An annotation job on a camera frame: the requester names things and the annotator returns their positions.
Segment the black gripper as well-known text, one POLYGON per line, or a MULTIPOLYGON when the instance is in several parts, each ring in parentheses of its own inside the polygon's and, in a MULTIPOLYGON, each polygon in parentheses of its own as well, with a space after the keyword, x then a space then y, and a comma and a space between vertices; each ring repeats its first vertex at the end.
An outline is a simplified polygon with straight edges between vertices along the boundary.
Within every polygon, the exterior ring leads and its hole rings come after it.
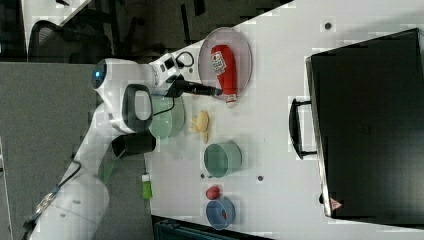
POLYGON ((223 94, 221 89, 189 82, 182 75, 172 76, 166 80, 170 84, 166 97, 180 97, 183 93, 199 94, 205 96, 220 96, 223 94))

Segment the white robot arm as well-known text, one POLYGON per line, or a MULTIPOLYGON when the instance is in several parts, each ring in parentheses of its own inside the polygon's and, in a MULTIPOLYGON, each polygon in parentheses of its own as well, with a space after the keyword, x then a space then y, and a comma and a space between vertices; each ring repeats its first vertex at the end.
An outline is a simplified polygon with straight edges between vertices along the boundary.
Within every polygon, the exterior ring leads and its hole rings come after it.
POLYGON ((111 143, 149 128, 154 96, 223 94, 219 88, 185 80, 171 54, 148 64, 103 59, 95 66, 91 84, 102 103, 60 183, 24 223, 22 240, 92 240, 109 205, 98 172, 111 143))

